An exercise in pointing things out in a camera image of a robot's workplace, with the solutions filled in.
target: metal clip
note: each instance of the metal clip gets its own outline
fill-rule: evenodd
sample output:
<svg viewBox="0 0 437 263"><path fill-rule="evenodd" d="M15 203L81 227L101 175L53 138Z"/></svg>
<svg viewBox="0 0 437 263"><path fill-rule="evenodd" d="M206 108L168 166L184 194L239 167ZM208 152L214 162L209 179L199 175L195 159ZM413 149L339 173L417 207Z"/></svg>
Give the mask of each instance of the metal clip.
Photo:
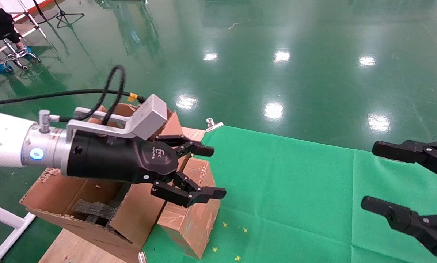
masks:
<svg viewBox="0 0 437 263"><path fill-rule="evenodd" d="M139 259L139 263L147 263L147 257L143 251L137 254L137 258Z"/></svg>
<svg viewBox="0 0 437 263"><path fill-rule="evenodd" d="M213 131L213 130L215 130L215 129L218 129L218 128L220 128L220 127L222 127L223 126L223 123L222 122L219 122L219 123L214 123L214 120L212 119L212 118L207 118L205 121L207 121L207 129L205 129L205 131L207 132L207 133L209 133L209 132L211 132L211 131Z"/></svg>

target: green epoxy floor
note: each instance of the green epoxy floor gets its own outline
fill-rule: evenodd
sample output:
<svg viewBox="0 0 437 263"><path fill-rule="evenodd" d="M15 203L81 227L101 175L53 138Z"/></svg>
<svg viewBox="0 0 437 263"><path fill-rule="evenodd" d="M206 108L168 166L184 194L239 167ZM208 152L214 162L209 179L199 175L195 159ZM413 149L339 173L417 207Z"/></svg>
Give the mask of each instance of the green epoxy floor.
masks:
<svg viewBox="0 0 437 263"><path fill-rule="evenodd" d="M110 68L123 64L127 91L159 95L187 127L204 129L213 117L362 150L377 140L437 140L437 0L66 0L61 6L85 17L73 31L55 29L58 35L42 25L51 45L32 33L27 40L43 66L0 75L0 99L102 88ZM36 120L41 108L71 115L96 100L78 95L0 111ZM24 216L18 200L41 171L0 168L0 206ZM0 243L10 231L0 224ZM36 220L4 262L36 263L58 232Z"/></svg>

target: tripod stand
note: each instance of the tripod stand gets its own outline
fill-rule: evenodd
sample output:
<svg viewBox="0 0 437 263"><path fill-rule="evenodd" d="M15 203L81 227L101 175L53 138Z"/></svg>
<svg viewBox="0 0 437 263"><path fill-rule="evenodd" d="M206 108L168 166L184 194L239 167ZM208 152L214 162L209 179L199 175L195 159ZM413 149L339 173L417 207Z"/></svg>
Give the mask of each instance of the tripod stand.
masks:
<svg viewBox="0 0 437 263"><path fill-rule="evenodd" d="M57 28L62 28L62 27L66 27L68 25L71 25L72 23L77 22L80 18L83 18L83 16L85 16L84 13L66 13L61 9L60 5L58 4L58 2L56 0L53 0L53 1L56 4L56 6L58 7L58 9L60 10L60 14L56 16L56 18L58 19L58 24L56 25ZM80 15L80 17L77 18L74 22L69 23L68 19L66 18L66 15ZM61 22L65 23L66 25L60 27Z"/></svg>
<svg viewBox="0 0 437 263"><path fill-rule="evenodd" d="M38 3L36 0L33 0L33 3L35 4L35 7L38 10L38 13L40 14L40 16L35 16L35 22L37 22L38 25L48 22L48 20L53 19L56 17L56 15L58 15L58 12L56 10L46 10L46 11L42 11L40 9L40 7L38 6Z"/></svg>

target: brown cardboard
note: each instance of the brown cardboard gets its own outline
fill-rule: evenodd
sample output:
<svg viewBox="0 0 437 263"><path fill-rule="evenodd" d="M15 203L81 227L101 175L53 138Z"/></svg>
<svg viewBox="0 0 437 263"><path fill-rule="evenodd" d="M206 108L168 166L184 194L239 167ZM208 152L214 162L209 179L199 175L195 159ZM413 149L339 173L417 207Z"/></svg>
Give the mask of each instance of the brown cardboard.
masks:
<svg viewBox="0 0 437 263"><path fill-rule="evenodd" d="M137 108L120 103L114 113L130 116ZM157 133L182 134L176 112L168 110L167 113L168 120ZM183 162L187 158L185 156L179 160L179 169L184 168ZM137 253L142 250L165 204L164 200L150 194L152 185L132 185L106 228L81 220L81 216L73 211L73 206L80 199L108 203L115 198L121 186L119 182L63 176L53 168L48 168L20 203L34 215L71 231L127 263L138 263Z"/></svg>
<svg viewBox="0 0 437 263"><path fill-rule="evenodd" d="M38 263L126 263L63 229Z"/></svg>
<svg viewBox="0 0 437 263"><path fill-rule="evenodd" d="M205 130L197 130L192 128L182 127L183 134L189 138L189 140L193 141L202 141L202 138L205 136Z"/></svg>
<svg viewBox="0 0 437 263"><path fill-rule="evenodd" d="M189 158L183 172L200 186L215 186L206 160ZM208 203L196 203L189 208L167 202L157 223L185 254L201 259L219 207L220 200L216 199Z"/></svg>

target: black cable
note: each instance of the black cable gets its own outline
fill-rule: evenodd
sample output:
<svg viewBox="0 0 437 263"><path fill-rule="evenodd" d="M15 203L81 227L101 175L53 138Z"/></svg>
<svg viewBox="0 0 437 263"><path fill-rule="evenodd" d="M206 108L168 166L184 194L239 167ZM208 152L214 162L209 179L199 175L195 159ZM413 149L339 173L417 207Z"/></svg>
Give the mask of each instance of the black cable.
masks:
<svg viewBox="0 0 437 263"><path fill-rule="evenodd" d="M111 115L113 114L116 106L118 106L118 104L121 100L121 96L123 95L123 92L125 91L126 69L122 65L116 65L115 67L113 67L113 69L110 72L110 76L108 77L107 83L111 82L111 78L113 77L113 74L115 73L116 70L120 70L120 72L121 72L121 78L119 80L118 95L116 96L115 101L113 102L111 107L106 112L106 115L102 121L102 125L107 125L108 120L110 119Z"/></svg>
<svg viewBox="0 0 437 263"><path fill-rule="evenodd" d="M82 120L85 120L85 119L87 119L87 118L89 118L90 116L92 116L92 114L96 111L96 110L98 110L98 108L100 108L100 106L102 106L102 103L103 103L103 101L105 100L105 97L106 97L106 95L107 95L107 93L108 93L108 88L110 88L110 84L111 84L111 81L113 80L113 76L115 75L115 73L116 73L116 70L121 70L121 80L120 80L120 83L119 83L119 89L118 89L118 92L117 92L117 94L118 94L118 97L120 97L121 96L121 92L123 92L124 91L124 88L125 88L125 80L126 80L126 72L125 72L125 68L123 67L123 66L121 66L121 65L115 65L115 67L113 67L112 69L111 69L111 71L110 71L110 73L108 74L108 78L107 78L107 80L106 80L106 82L105 82L105 87L103 88L103 93L102 93L102 95L100 96L100 98L98 99L98 102L95 104L95 106L87 113L87 114L85 114L85 115L83 115L83 116L80 116L80 117L72 117L72 118L68 118L68 117L60 117L60 122L68 122L68 121L70 121L70 120L78 120L78 121L82 121ZM110 107L110 110L111 110L111 113L113 112L113 110L114 110L114 108L113 108L113 105Z"/></svg>
<svg viewBox="0 0 437 263"><path fill-rule="evenodd" d="M66 96L66 95L90 94L90 93L103 93L103 90L102 89L83 89L83 90L70 90L70 91L63 91L63 92L32 95L32 96L15 98L15 99L0 100L0 105L25 102L27 100L38 100L38 99L53 98L53 97L60 97L60 96ZM118 94L118 90L109 90L108 93ZM129 97L130 93L123 92L123 95Z"/></svg>

